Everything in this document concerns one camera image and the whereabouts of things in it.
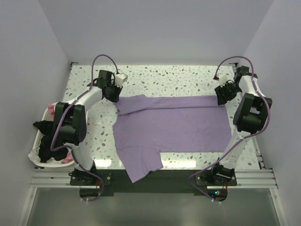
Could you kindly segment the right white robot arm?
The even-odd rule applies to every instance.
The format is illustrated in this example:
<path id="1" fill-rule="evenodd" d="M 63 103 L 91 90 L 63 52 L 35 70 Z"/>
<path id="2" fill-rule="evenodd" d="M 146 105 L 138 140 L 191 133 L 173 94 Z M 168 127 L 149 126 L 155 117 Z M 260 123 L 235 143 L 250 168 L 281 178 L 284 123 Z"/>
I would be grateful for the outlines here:
<path id="1" fill-rule="evenodd" d="M 233 116 L 235 128 L 230 142 L 208 173 L 215 185 L 223 185 L 234 178 L 239 156 L 251 137 L 263 130 L 272 105 L 272 99 L 265 97 L 258 88 L 257 75 L 252 75 L 246 66 L 237 69 L 232 81 L 226 77 L 221 80 L 220 86 L 215 88 L 218 105 L 233 100 L 239 92 L 243 96 Z"/>

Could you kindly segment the black garment in basket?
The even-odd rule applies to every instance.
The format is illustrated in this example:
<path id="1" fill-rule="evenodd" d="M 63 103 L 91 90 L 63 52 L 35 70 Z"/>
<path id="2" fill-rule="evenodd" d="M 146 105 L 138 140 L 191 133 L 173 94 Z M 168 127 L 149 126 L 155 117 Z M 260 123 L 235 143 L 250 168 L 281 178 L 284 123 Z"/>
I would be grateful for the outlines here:
<path id="1" fill-rule="evenodd" d="M 36 127 L 44 137 L 41 139 L 39 157 L 40 162 L 46 163 L 47 160 L 54 158 L 56 161 L 63 160 L 67 154 L 68 149 L 62 148 L 58 151 L 52 152 L 50 146 L 53 140 L 53 122 L 52 121 L 36 121 L 33 123 L 33 126 Z"/>

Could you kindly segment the pink garment in basket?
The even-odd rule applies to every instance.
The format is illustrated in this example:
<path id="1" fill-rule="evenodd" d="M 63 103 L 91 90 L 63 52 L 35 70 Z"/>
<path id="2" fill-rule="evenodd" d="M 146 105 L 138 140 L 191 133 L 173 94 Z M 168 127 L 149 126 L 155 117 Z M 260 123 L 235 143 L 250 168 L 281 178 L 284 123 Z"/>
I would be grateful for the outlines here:
<path id="1" fill-rule="evenodd" d="M 49 105 L 48 105 L 48 111 L 49 111 L 50 114 L 51 114 L 52 120 L 54 120 L 54 118 L 55 118 L 55 105 L 49 104 Z M 68 154 L 68 155 L 61 161 L 61 164 L 67 164 L 67 163 L 70 163 L 72 160 L 73 160 L 73 158 L 71 157 L 70 154 Z"/>

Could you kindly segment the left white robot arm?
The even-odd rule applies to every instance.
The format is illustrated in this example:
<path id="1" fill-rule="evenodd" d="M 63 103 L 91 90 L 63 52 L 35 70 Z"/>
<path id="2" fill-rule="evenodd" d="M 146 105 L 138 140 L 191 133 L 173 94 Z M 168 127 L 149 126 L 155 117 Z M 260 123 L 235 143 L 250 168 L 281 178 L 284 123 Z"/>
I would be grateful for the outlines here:
<path id="1" fill-rule="evenodd" d="M 68 102 L 58 102 L 54 107 L 53 141 L 51 151 L 62 148 L 70 150 L 75 169 L 82 171 L 81 180 L 87 185 L 97 181 L 97 172 L 92 170 L 94 161 L 81 146 L 87 135 L 87 113 L 102 99 L 112 103 L 119 101 L 119 95 L 128 76 L 100 70 L 98 77 L 91 80 L 87 89 Z"/>

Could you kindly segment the purple t shirt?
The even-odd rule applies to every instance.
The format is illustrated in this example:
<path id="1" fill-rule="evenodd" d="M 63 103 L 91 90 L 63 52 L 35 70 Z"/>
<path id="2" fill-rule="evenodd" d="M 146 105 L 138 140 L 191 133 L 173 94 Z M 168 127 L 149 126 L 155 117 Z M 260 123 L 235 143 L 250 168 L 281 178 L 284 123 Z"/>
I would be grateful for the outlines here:
<path id="1" fill-rule="evenodd" d="M 115 147 L 132 182 L 163 168 L 161 153 L 224 152 L 232 135 L 216 96 L 137 95 L 115 106 Z"/>

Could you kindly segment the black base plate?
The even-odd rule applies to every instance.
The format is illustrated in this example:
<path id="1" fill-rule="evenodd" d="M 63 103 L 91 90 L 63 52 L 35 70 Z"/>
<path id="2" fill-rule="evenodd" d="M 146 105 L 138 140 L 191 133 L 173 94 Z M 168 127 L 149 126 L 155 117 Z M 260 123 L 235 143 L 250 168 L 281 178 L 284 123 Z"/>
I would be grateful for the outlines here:
<path id="1" fill-rule="evenodd" d="M 97 178 L 80 170 L 75 169 L 69 173 L 71 186 L 80 186 L 79 194 L 81 198 L 101 196 L 114 196 L 116 193 L 143 193 L 143 194 L 194 194 L 202 195 L 193 186 L 196 185 L 204 192 L 208 191 L 208 186 L 236 186 L 237 181 L 207 180 L 207 172 L 196 176 L 189 183 L 188 177 L 192 170 L 157 170 L 149 173 L 146 177 L 132 183 L 127 172 L 121 169 L 95 170 Z"/>

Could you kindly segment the white laundry basket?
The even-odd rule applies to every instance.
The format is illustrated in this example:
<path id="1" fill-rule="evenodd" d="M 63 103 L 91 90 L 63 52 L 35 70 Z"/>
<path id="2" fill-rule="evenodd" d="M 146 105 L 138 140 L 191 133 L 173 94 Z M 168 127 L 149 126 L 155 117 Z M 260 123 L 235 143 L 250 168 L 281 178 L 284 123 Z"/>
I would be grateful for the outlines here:
<path id="1" fill-rule="evenodd" d="M 87 134 L 86 114 L 84 105 L 63 102 L 49 105 L 44 120 L 33 123 L 38 133 L 29 159 L 41 168 L 78 164 L 74 157 Z"/>

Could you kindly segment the aluminium rail frame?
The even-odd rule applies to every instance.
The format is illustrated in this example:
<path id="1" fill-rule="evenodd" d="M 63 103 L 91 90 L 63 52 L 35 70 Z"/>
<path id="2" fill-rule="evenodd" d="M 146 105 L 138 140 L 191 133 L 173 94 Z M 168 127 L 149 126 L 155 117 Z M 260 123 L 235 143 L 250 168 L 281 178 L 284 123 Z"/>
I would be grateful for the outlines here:
<path id="1" fill-rule="evenodd" d="M 215 66 L 209 65 L 119 65 L 118 71 L 129 76 L 127 85 L 122 90 L 123 96 L 145 94 L 149 97 L 181 97 L 214 95 L 218 82 L 213 80 Z M 112 125 L 116 120 L 114 107 L 108 102 L 102 102 L 93 107 L 88 115 L 87 147 L 90 149 L 95 163 L 100 170 L 125 170 L 114 148 Z M 164 153 L 162 154 L 162 170 L 192 170 L 193 173 L 213 163 L 218 158 L 217 153 Z M 62 189 L 72 192 L 80 190 L 80 186 L 70 185 L 69 173 L 73 164 L 60 168 L 36 167 L 31 179 L 29 192 L 22 210 L 19 225 L 30 226 L 31 213 L 36 208 L 38 194 L 44 189 Z M 236 186 L 226 186 L 229 192 L 248 189 L 250 191 L 267 191 L 268 201 L 261 201 L 266 208 L 271 205 L 272 218 L 267 215 L 262 218 L 253 214 L 252 219 L 259 220 L 262 226 L 285 225 L 278 216 L 277 183 L 274 172 L 266 169 L 257 144 L 252 138 L 244 148 L 235 170 Z M 113 201 L 114 196 L 102 196 L 96 205 L 103 210 L 109 210 L 106 201 Z M 143 193 L 127 193 L 137 201 Z M 168 194 L 159 194 L 166 198 Z"/>

